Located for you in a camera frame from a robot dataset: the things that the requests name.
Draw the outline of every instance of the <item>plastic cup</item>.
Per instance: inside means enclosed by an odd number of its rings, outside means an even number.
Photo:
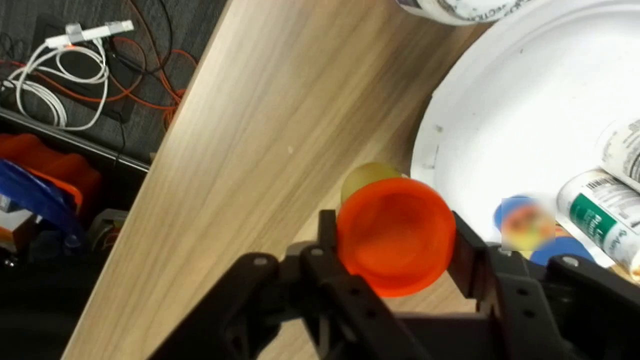
[[[435,190],[384,177],[348,196],[337,212],[337,257],[377,295],[414,293],[448,268],[456,220]]]

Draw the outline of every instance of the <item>wooden board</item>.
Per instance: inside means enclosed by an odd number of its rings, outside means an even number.
[[[314,238],[350,167],[405,164],[432,88],[479,31],[392,0],[229,1],[65,357],[145,357],[239,253]],[[470,309],[445,276],[390,303]],[[290,327],[268,354],[312,350]]]

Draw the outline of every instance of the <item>blue object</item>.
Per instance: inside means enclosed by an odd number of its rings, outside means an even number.
[[[54,187],[22,170],[19,166],[0,160],[0,193],[8,196],[22,208],[42,216],[65,236],[68,247],[80,247],[84,241],[81,225],[64,196]]]
[[[493,212],[495,227],[502,227],[504,217],[507,214],[512,214],[515,208],[530,206],[530,204],[537,206],[537,201],[533,201],[527,196],[512,196],[512,198],[504,200]]]
[[[584,259],[594,262],[592,253],[587,253],[587,249],[584,247],[584,243],[580,243],[575,238],[552,238],[544,243],[540,243],[533,253],[532,253],[532,262],[546,266],[549,257],[553,256],[578,256]]]

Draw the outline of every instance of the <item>white cable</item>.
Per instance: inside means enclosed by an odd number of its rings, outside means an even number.
[[[24,104],[22,104],[22,90],[26,90],[26,91],[31,91],[33,95],[37,95],[52,109],[54,126],[60,126],[62,129],[68,129],[68,131],[81,131],[81,129],[92,127],[103,109],[103,104],[108,98],[108,74],[109,74],[108,66],[105,66],[105,54],[103,54],[101,39],[98,37],[92,41],[95,44],[98,52],[89,50],[89,48],[80,48],[80,45],[64,45],[64,48],[54,48],[54,50],[42,54],[46,50],[46,44],[37,45],[35,52],[30,56],[30,60],[22,67],[11,71],[8,76],[8,80],[4,82],[6,88],[16,90],[18,109],[22,113],[26,113]],[[98,64],[98,71],[88,77],[74,76],[72,71],[68,71],[62,66],[62,56],[72,54],[72,52],[84,54],[89,60],[93,60]],[[55,60],[55,67],[42,66],[49,58]],[[64,104],[60,102],[60,98],[54,91],[49,91],[47,88],[43,88],[42,83],[26,80],[26,76],[31,71],[47,71],[47,74],[60,76],[60,77],[64,77],[68,82],[76,82],[76,83],[101,83],[101,98],[100,98],[100,104],[98,104],[93,115],[81,126],[68,126],[68,115],[65,115],[65,109],[64,109]]]

